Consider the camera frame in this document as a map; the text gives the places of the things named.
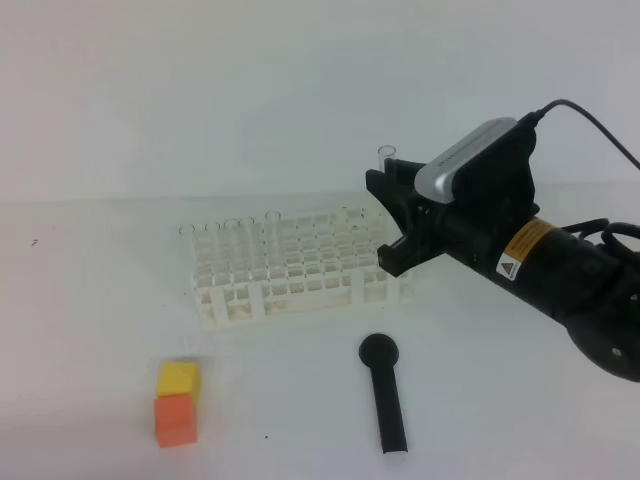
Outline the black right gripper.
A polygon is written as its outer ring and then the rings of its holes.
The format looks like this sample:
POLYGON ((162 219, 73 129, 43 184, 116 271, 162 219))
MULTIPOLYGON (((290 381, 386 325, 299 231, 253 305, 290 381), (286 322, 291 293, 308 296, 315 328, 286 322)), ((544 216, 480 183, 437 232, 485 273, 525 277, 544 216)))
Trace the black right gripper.
POLYGON ((481 273, 493 274, 504 247, 539 208, 530 157, 537 136, 534 117, 523 117, 502 139, 470 166, 463 167, 453 183, 456 199, 440 204, 421 196, 415 178, 423 163, 391 160, 386 171, 365 174, 367 191, 387 210, 402 234, 410 233, 418 214, 429 205, 433 216, 426 237, 403 236, 377 250, 379 267, 398 278, 443 252, 465 260, 481 273))

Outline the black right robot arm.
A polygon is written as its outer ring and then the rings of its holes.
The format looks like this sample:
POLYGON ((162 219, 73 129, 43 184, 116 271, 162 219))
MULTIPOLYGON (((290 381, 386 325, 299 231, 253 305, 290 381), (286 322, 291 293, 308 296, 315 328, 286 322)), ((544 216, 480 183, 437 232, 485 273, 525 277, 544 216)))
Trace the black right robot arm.
POLYGON ((634 225, 554 226, 539 215, 529 164, 537 113, 488 121, 433 161, 388 158, 368 192, 400 237, 378 251, 392 276, 448 255, 564 326, 606 372, 639 378, 639 255, 634 225))

